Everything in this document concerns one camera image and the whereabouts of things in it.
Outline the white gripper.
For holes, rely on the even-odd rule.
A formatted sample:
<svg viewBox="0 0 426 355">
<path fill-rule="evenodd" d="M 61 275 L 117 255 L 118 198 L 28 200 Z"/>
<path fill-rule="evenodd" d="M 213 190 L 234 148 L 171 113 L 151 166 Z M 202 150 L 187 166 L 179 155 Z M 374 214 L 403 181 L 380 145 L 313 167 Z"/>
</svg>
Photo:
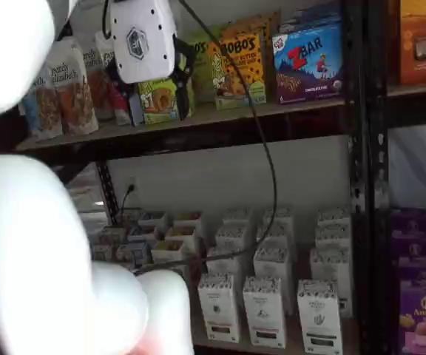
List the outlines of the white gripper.
<svg viewBox="0 0 426 355">
<path fill-rule="evenodd" d="M 109 14 L 116 62 L 108 63 L 106 73 L 116 124 L 142 124 L 143 110 L 135 83 L 168 76 L 176 86 L 179 119 L 185 119 L 190 110 L 187 84 L 194 72 L 196 50 L 175 36 L 169 1 L 113 1 Z"/>
</svg>

